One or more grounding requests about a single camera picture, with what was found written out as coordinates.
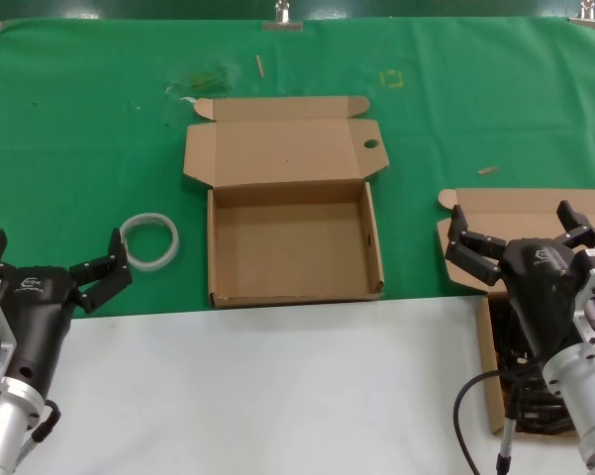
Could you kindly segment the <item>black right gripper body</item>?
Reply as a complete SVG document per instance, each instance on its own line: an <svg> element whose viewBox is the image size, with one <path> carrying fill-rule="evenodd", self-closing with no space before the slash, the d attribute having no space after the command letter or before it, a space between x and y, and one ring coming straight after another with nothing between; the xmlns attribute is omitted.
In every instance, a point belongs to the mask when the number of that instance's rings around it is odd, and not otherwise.
<svg viewBox="0 0 595 475"><path fill-rule="evenodd" d="M576 277L570 270L580 242L570 237L510 241L502 279L534 356L554 356L580 341L572 323Z"/></svg>

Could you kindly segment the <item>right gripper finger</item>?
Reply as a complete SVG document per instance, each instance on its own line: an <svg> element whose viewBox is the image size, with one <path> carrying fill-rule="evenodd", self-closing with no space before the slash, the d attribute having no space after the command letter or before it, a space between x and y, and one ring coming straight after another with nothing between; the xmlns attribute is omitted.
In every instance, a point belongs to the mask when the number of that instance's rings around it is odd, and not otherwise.
<svg viewBox="0 0 595 475"><path fill-rule="evenodd" d="M585 215L576 212L567 200L559 203L556 215L564 229L564 233L555 239L556 242L568 248L581 245L595 248L595 227Z"/></svg>
<svg viewBox="0 0 595 475"><path fill-rule="evenodd" d="M506 250L503 239L470 231L459 205L451 209L447 238L447 261L488 286L497 283L502 276L498 262Z"/></svg>

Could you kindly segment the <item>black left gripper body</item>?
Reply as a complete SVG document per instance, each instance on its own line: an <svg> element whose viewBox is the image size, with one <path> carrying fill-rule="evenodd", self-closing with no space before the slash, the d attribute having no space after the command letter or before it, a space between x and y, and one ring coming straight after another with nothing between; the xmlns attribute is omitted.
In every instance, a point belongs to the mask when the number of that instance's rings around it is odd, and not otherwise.
<svg viewBox="0 0 595 475"><path fill-rule="evenodd" d="M6 375L45 396L76 307L75 281L62 267L9 264L0 264L0 279L0 305L16 340Z"/></svg>

